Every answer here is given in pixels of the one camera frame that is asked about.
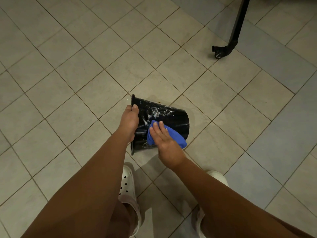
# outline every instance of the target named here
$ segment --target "black metal leg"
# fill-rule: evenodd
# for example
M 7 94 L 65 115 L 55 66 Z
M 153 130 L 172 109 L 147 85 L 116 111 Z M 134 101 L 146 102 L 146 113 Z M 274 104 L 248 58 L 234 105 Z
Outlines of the black metal leg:
M 215 58 L 219 59 L 228 56 L 238 44 L 238 38 L 240 35 L 245 14 L 247 13 L 249 2 L 250 0 L 242 0 L 240 4 L 239 12 L 236 18 L 236 22 L 233 26 L 228 45 L 225 47 L 212 46 L 211 51 L 215 53 Z

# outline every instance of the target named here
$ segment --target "black plastic container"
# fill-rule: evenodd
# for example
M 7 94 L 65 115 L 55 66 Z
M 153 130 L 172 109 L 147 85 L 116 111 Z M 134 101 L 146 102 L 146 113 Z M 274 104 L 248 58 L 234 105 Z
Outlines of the black plastic container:
M 136 104 L 139 108 L 139 125 L 135 131 L 134 140 L 131 142 L 131 155 L 143 149 L 153 148 L 149 146 L 146 138 L 152 120 L 163 121 L 164 124 L 186 140 L 189 134 L 189 119 L 185 110 L 165 106 L 136 98 L 132 95 L 131 105 Z

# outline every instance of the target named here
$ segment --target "crocs shoe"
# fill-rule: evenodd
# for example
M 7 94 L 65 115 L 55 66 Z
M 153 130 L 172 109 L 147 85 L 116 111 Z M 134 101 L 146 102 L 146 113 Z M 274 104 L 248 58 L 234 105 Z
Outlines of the crocs shoe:
M 135 187 L 134 187 L 134 179 L 133 179 L 132 170 L 126 165 L 123 166 L 121 187 L 120 187 L 118 200 L 121 201 L 121 203 L 127 203 L 131 205 L 133 209 L 135 210 L 135 212 L 137 213 L 138 225 L 134 229 L 133 234 L 130 236 L 130 237 L 133 237 L 135 236 L 135 234 L 137 234 L 140 228 L 141 213 L 140 213 L 140 206 L 137 204 L 137 199 L 135 196 Z
M 216 180 L 220 181 L 222 184 L 229 186 L 226 178 L 221 173 L 211 170 L 211 171 L 208 171 L 207 174 L 214 177 Z M 203 209 L 199 207 L 199 211 L 197 213 L 197 220 L 196 220 L 196 231 L 198 233 L 199 238 L 206 238 L 203 232 L 201 231 L 201 222 L 203 221 L 204 217 L 205 217 L 205 213 Z

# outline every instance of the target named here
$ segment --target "hand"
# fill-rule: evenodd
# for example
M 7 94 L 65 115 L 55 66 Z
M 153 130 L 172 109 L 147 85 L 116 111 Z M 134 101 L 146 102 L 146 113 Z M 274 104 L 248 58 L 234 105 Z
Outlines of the hand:
M 181 147 L 164 128 L 163 121 L 159 122 L 159 126 L 155 122 L 150 127 L 150 134 L 158 147 L 158 157 L 167 168 L 174 169 L 187 159 Z
M 131 105 L 128 105 L 121 116 L 118 130 L 127 135 L 129 142 L 132 142 L 134 140 L 134 132 L 139 124 L 138 113 L 139 108 L 136 104 L 133 104 L 133 107 L 131 107 Z

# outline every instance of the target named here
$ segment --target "microfiber cloth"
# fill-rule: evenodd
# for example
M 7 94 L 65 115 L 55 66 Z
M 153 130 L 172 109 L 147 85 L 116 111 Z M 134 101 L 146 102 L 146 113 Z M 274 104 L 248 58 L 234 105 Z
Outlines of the microfiber cloth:
M 152 122 L 151 122 L 151 124 L 150 124 L 150 127 L 153 127 L 153 124 L 154 124 L 155 122 L 156 122 L 157 124 L 159 124 L 157 121 L 152 120 Z M 172 128 L 170 128 L 170 127 L 168 127 L 168 126 L 166 126 L 166 125 L 164 125 L 164 127 L 167 128 L 168 133 L 170 134 L 170 136 L 172 137 L 172 139 L 175 140 L 181 148 L 185 148 L 185 147 L 186 147 L 187 143 L 186 143 L 185 139 L 183 138 L 183 136 L 181 136 L 181 135 L 180 135 L 179 133 L 177 133 L 175 130 L 173 130 Z M 148 133 L 147 133 L 147 143 L 148 143 L 149 145 L 155 145 L 154 140 L 153 140 L 153 138 L 152 138 L 152 136 L 151 136 L 151 134 L 150 134 L 150 131 L 148 131 Z

